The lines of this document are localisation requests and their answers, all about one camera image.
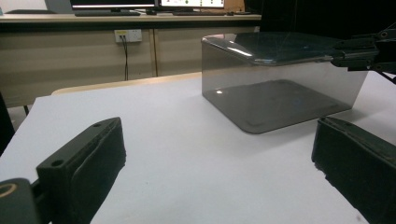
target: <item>white tabletop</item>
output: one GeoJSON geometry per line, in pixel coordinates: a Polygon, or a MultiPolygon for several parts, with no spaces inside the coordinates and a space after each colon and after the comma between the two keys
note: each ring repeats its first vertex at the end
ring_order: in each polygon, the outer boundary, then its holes
{"type": "MultiPolygon", "coordinates": [[[[396,145],[395,95],[370,73],[354,108],[334,117],[396,145]]],[[[37,98],[0,180],[33,182],[41,161],[113,117],[127,162],[92,223],[367,223],[311,161],[316,120],[243,133],[201,95],[200,78],[37,98]]]]}

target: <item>wall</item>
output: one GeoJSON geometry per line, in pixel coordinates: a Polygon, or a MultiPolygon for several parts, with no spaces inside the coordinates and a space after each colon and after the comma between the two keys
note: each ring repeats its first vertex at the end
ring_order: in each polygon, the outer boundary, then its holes
{"type": "Polygon", "coordinates": [[[0,0],[3,12],[14,9],[47,9],[44,0],[0,0]]]}

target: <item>keyboard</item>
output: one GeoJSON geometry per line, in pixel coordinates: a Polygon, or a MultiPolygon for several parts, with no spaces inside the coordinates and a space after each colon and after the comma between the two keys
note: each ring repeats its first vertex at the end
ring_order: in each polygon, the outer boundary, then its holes
{"type": "Polygon", "coordinates": [[[225,12],[172,12],[174,16],[225,16],[225,12]]]}
{"type": "Polygon", "coordinates": [[[140,16],[138,12],[76,12],[77,17],[140,16]]]}

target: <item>gray box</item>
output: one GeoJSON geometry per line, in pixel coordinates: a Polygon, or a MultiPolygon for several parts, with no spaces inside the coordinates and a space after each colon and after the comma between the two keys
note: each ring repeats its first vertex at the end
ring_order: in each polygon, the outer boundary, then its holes
{"type": "Polygon", "coordinates": [[[330,63],[338,41],[282,32],[205,36],[202,94],[247,133],[348,110],[367,71],[330,63]]]}

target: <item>electrical outlet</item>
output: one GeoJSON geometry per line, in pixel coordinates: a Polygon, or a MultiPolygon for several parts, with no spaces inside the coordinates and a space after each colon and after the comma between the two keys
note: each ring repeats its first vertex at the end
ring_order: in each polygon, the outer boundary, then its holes
{"type": "Polygon", "coordinates": [[[125,37],[126,42],[142,41],[142,30],[115,30],[116,43],[122,43],[122,36],[125,37]]]}

